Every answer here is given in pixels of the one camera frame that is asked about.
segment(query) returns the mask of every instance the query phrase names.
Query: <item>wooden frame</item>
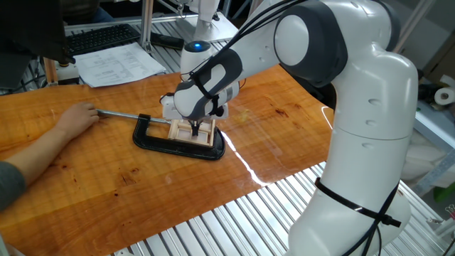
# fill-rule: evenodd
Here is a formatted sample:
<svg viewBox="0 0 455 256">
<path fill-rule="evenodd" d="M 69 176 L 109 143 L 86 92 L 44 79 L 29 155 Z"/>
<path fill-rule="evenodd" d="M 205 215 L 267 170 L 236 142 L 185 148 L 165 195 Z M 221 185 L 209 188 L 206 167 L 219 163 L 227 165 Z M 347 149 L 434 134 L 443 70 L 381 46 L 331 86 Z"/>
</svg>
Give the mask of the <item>wooden frame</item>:
<svg viewBox="0 0 455 256">
<path fill-rule="evenodd" d="M 57 69 L 55 68 L 55 61 L 44 58 L 44 69 L 46 80 L 49 86 L 58 85 Z"/>
<path fill-rule="evenodd" d="M 215 136 L 215 120 L 200 124 L 197 138 L 191 136 L 191 125 L 186 120 L 172 120 L 168 138 L 180 142 L 188 142 L 201 146 L 213 146 Z"/>
</svg>

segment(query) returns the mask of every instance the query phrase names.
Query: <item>metal rail floor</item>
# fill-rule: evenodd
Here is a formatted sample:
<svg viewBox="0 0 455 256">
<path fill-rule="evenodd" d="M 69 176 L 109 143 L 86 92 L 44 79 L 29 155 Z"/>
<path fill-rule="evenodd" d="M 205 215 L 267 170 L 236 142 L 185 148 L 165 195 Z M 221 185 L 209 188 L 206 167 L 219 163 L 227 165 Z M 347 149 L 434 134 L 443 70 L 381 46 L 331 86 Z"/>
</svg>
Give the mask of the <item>metal rail floor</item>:
<svg viewBox="0 0 455 256">
<path fill-rule="evenodd" d="M 265 186 L 111 256 L 283 255 L 289 228 L 305 210 L 324 166 L 320 163 Z M 399 190 L 411 204 L 412 217 L 381 255 L 442 255 L 448 244 L 426 224 L 439 216 L 403 182 Z"/>
</svg>

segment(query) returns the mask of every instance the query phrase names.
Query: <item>keyboard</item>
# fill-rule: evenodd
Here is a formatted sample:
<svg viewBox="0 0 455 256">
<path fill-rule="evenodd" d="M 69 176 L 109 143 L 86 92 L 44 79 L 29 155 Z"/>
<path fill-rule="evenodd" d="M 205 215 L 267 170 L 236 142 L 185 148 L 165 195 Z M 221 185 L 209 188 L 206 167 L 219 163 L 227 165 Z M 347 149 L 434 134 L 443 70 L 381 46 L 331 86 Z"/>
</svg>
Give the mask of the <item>keyboard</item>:
<svg viewBox="0 0 455 256">
<path fill-rule="evenodd" d="M 119 46 L 120 43 L 137 39 L 141 34 L 128 24 L 67 36 L 68 53 L 71 56 L 92 53 L 97 50 Z"/>
</svg>

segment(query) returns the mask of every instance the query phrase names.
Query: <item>desk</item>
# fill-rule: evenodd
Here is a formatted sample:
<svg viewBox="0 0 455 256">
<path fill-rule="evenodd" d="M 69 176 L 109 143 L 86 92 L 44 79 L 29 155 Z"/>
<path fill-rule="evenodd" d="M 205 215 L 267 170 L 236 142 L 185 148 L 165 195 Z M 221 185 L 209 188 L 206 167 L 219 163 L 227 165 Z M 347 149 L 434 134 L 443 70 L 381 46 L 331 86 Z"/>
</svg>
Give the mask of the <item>desk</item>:
<svg viewBox="0 0 455 256">
<path fill-rule="evenodd" d="M 160 75 L 2 97 L 0 159 L 39 138 L 75 102 L 160 117 L 159 95 L 179 80 Z M 230 102 L 230 118 L 218 122 L 229 142 L 219 161 L 140 149 L 133 120 L 101 119 L 0 214 L 0 231 L 28 256 L 110 254 L 323 161 L 331 133 L 324 110 L 279 66 L 249 78 Z"/>
</svg>

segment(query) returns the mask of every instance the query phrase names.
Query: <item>gray sleeve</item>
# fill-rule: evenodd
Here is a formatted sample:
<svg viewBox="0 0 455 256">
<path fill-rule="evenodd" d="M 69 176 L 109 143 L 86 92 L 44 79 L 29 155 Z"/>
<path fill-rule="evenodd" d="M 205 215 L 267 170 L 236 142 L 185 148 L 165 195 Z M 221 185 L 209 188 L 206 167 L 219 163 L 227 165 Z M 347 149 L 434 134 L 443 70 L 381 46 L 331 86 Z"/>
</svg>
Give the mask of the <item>gray sleeve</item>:
<svg viewBox="0 0 455 256">
<path fill-rule="evenodd" d="M 6 209 L 26 190 L 26 181 L 12 164 L 0 161 L 0 211 Z"/>
</svg>

